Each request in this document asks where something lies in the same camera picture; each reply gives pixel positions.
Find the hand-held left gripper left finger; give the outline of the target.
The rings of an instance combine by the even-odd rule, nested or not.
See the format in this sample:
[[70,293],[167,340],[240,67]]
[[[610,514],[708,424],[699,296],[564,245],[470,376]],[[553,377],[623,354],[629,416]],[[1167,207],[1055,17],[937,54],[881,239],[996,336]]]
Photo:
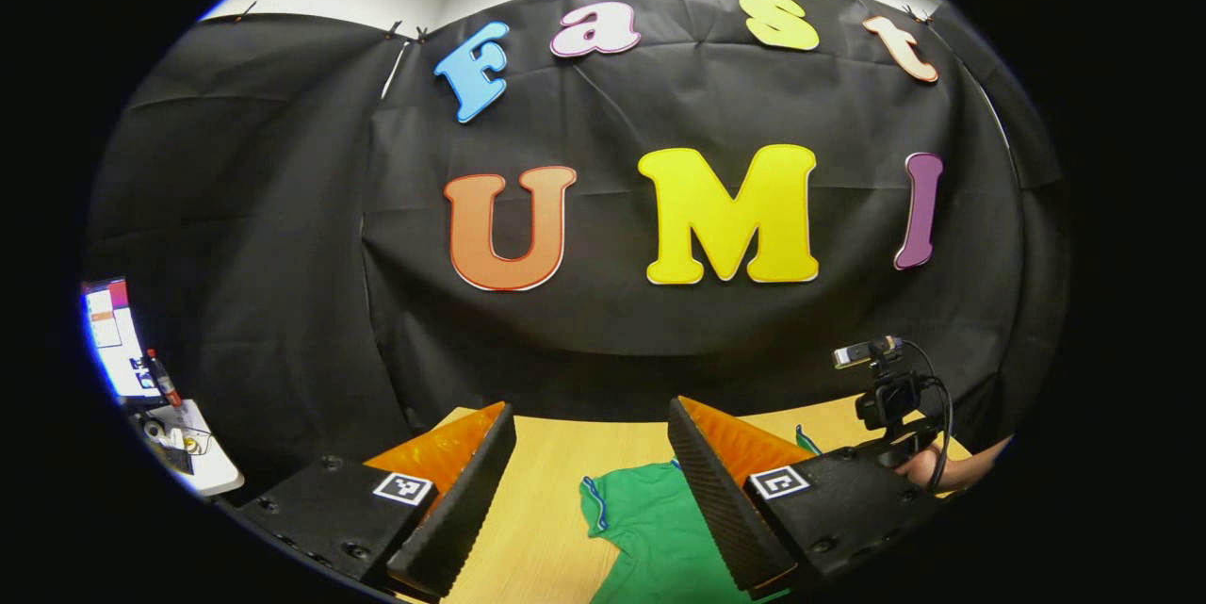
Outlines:
[[340,577],[439,600],[478,544],[515,444],[513,406],[497,401],[365,462],[322,455],[238,514]]

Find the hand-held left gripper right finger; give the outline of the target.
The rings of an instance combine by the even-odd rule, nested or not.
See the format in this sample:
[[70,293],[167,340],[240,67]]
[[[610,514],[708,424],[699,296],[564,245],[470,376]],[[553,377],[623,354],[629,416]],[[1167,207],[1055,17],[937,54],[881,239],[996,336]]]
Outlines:
[[897,474],[935,440],[939,420],[822,455],[686,397],[669,401],[667,426],[728,575],[754,598],[844,580],[942,506]]

